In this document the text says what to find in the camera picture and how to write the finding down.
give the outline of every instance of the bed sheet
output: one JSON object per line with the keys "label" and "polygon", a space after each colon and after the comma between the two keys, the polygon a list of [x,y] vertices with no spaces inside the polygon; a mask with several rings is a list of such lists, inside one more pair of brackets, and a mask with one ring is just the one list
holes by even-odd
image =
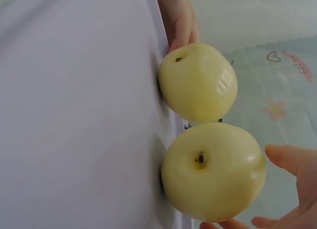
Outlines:
{"label": "bed sheet", "polygon": [[[268,143],[317,146],[317,37],[223,53],[238,79],[238,95],[223,122]],[[296,179],[267,161],[267,179],[254,203],[236,218],[278,218],[298,205]]]}

